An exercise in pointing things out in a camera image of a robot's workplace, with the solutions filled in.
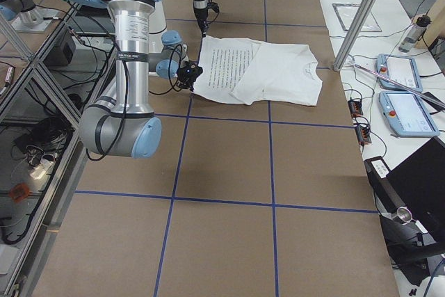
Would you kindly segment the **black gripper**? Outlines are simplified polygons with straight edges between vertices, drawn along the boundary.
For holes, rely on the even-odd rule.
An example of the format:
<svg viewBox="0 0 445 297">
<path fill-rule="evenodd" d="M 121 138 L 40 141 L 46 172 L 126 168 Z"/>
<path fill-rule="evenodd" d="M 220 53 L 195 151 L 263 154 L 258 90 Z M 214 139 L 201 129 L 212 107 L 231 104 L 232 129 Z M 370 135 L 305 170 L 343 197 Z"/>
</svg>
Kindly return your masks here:
<svg viewBox="0 0 445 297">
<path fill-rule="evenodd" d="M 212 23 L 208 20 L 209 10 L 216 14 L 214 18 L 216 19 L 220 13 L 219 5 L 216 2 L 212 0 L 193 1 L 193 12 L 203 38 L 206 37 L 209 25 Z"/>
<path fill-rule="evenodd" d="M 186 61 L 184 66 L 177 71 L 177 87 L 180 89 L 188 89 L 194 91 L 194 84 L 197 78 L 203 73 L 202 67 L 196 62 Z"/>
</svg>

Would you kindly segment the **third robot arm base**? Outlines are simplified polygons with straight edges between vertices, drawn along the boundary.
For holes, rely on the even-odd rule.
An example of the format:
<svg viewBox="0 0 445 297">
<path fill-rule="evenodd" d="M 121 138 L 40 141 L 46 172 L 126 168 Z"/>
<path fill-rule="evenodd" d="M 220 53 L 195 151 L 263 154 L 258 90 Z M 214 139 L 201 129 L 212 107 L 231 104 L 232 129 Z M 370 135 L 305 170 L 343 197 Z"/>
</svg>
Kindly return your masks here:
<svg viewBox="0 0 445 297">
<path fill-rule="evenodd" d="M 19 32 L 44 32 L 58 10 L 39 8 L 34 0 L 1 0 L 1 14 Z"/>
</svg>

